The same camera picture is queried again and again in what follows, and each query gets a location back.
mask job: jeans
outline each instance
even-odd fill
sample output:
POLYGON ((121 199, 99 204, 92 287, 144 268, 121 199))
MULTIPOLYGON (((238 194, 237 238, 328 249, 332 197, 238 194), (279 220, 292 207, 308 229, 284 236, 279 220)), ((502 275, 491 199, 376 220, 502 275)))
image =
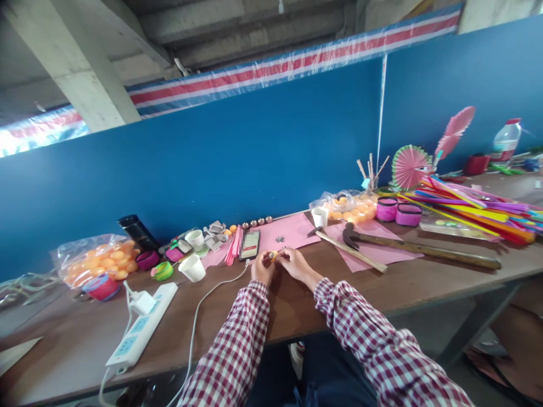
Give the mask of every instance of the jeans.
POLYGON ((298 381, 287 345, 264 349, 248 407, 376 407, 377 396, 364 369, 329 332, 304 339, 298 381))

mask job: water bottle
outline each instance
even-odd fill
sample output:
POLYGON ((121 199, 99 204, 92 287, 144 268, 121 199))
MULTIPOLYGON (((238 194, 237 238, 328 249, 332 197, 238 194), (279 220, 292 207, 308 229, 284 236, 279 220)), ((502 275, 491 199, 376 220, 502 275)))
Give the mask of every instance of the water bottle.
POLYGON ((520 119, 510 119, 496 134, 490 152, 490 161, 509 161, 520 140, 520 119))

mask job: blue partition board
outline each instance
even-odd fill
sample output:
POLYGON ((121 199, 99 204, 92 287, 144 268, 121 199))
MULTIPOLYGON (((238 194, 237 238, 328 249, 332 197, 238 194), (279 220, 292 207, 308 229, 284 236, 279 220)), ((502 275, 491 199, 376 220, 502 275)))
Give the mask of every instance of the blue partition board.
POLYGON ((357 187, 380 79, 379 59, 361 62, 0 159, 0 279, 48 271, 60 244, 123 234, 127 214, 167 241, 357 187))
MULTIPOLYGON (((449 119, 467 106, 475 118, 438 172, 461 170, 488 153, 510 118, 522 118, 517 152, 543 145, 543 16, 429 41, 389 55, 381 157, 407 144, 434 154, 449 119)), ((380 183, 390 180, 390 166, 380 183)))

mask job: table leg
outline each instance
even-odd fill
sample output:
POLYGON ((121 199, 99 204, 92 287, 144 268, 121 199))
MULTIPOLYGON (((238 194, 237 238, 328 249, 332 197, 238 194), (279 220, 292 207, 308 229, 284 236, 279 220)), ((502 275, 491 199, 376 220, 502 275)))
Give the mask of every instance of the table leg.
POLYGON ((458 332, 452 337, 436 362, 444 368, 450 367, 509 304, 521 281, 506 283, 504 287, 481 295, 477 305, 458 332))

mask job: plastic bag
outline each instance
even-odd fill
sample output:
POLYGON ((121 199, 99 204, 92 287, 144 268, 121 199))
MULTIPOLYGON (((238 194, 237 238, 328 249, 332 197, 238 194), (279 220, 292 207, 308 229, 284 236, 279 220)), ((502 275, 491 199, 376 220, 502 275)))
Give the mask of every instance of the plastic bag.
POLYGON ((51 252, 58 276, 71 288, 81 287, 94 277, 108 273, 124 280, 138 269, 139 249, 126 236, 113 234, 65 243, 51 252))
POLYGON ((379 195, 369 196, 356 189, 339 191, 337 194, 323 192, 321 197, 309 204, 309 209, 322 207, 328 210, 328 219, 362 223, 373 219, 379 195))

